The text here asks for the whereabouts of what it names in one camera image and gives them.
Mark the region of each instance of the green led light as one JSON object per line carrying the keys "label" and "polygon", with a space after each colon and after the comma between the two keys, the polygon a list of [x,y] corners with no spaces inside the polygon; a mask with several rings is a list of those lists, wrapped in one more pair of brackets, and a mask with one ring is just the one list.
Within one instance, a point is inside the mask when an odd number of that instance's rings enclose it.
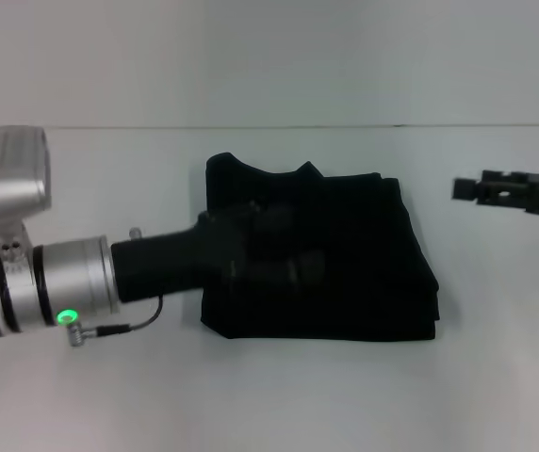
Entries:
{"label": "green led light", "polygon": [[79,318],[79,314],[74,309],[65,309],[56,315],[56,321],[58,325],[69,325]]}

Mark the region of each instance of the black fabric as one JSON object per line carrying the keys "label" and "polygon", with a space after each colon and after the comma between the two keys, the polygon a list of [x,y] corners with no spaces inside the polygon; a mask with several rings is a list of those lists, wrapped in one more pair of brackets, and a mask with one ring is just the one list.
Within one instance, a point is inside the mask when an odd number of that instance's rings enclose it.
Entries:
{"label": "black fabric", "polygon": [[397,179],[323,177],[306,163],[290,173],[248,167],[229,153],[206,167],[209,211],[255,201],[294,207],[288,234],[252,237],[255,260],[322,250],[320,285],[297,293],[217,283],[204,289],[202,321],[228,338],[359,341],[433,339],[439,285],[414,236]]}

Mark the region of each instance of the black cloth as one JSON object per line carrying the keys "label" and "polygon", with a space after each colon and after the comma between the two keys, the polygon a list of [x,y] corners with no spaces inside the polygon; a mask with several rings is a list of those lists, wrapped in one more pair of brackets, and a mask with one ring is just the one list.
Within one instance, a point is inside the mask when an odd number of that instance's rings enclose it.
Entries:
{"label": "black cloth", "polygon": [[228,338],[412,341],[435,337],[439,285],[417,239],[397,179],[324,177],[309,162],[272,174],[230,153],[206,166],[209,211],[254,201],[294,208],[288,234],[252,238],[253,259],[322,250],[325,275],[302,291],[204,289],[202,321]]}

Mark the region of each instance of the white background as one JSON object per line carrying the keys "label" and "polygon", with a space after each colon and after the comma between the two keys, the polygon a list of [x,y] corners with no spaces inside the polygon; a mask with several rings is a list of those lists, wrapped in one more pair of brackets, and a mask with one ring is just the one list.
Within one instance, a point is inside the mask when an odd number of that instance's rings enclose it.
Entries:
{"label": "white background", "polygon": [[0,451],[539,451],[539,218],[449,199],[539,171],[538,3],[0,1],[0,124],[47,126],[52,154],[36,243],[187,227],[215,153],[378,171],[443,317],[426,343],[228,341],[188,293],[78,350],[3,339]]}

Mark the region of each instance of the white wall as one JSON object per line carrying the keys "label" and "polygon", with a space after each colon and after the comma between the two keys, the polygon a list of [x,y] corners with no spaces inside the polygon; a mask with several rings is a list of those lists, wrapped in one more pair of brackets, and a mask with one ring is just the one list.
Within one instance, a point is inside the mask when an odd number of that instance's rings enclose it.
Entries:
{"label": "white wall", "polygon": [[539,127],[242,128],[539,122],[539,5],[0,1],[6,122],[49,126],[40,243],[186,227],[215,153],[398,177],[443,319],[428,343],[228,341],[188,293],[78,350],[0,340],[0,451],[539,451],[539,218],[449,199],[539,171]]}

